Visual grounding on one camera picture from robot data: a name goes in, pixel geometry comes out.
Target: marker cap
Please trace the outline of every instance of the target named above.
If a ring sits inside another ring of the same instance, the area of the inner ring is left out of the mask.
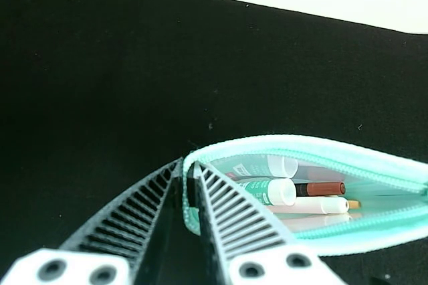
[[[267,187],[267,195],[272,205],[291,206],[296,202],[296,187],[291,179],[272,179]]]
[[[292,178],[297,173],[298,161],[283,156],[268,155],[267,165],[274,177]]]

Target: black cloth surface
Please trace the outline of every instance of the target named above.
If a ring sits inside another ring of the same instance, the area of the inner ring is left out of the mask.
[[[428,162],[428,35],[246,4],[0,0],[0,275],[211,143],[306,134]],[[349,284],[424,284],[427,250],[325,261]],[[202,282],[179,217],[170,251],[165,282]]]

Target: white marker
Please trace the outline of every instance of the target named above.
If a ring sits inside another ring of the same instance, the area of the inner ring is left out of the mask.
[[[348,201],[343,197],[297,197],[293,206],[268,206],[273,213],[346,213]]]

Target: marker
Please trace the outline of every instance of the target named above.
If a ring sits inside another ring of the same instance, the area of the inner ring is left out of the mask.
[[[345,184],[335,183],[296,183],[298,197],[344,195]]]
[[[292,206],[268,206],[273,213],[346,213],[348,201],[343,197],[297,197]]]
[[[291,179],[270,179],[238,183],[264,205],[293,205],[296,188]]]

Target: zipper teeth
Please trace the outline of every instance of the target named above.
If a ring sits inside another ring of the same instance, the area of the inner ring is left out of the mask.
[[[416,205],[408,208],[399,209],[396,211],[388,211],[383,213],[382,216],[362,218],[357,221],[350,223],[344,223],[344,225],[333,225],[329,227],[323,227],[321,229],[314,229],[313,231],[302,231],[295,233],[296,238],[300,239],[316,239],[321,237],[329,237],[337,234],[342,234],[345,231],[356,230],[364,227],[372,227],[381,223],[391,223],[394,221],[403,221],[404,219],[415,219],[417,217],[426,216],[428,214],[428,208],[425,204]]]
[[[382,183],[383,185],[389,185],[391,187],[394,187],[395,189],[400,189],[411,193],[421,193],[424,190],[426,190],[426,187],[427,187],[425,184],[422,184],[422,183],[404,181],[398,177],[392,177],[389,175],[373,173],[371,171],[367,171],[366,169],[351,167],[350,165],[346,165],[344,163],[339,163],[331,159],[323,158],[318,155],[311,155],[308,153],[304,153],[302,151],[289,151],[284,149],[281,149],[281,150],[271,149],[269,151],[266,151],[266,150],[260,150],[260,149],[253,149],[253,150],[248,150],[245,154],[241,153],[236,156],[251,155],[251,154],[258,154],[258,153],[269,153],[270,155],[291,157],[298,160],[317,163],[319,165],[322,165],[323,167],[326,167],[327,169],[333,169],[340,173],[368,179],[371,181],[376,181],[376,182]],[[211,161],[218,159],[218,157],[205,156],[205,157],[200,157],[199,159],[203,163],[210,163]]]

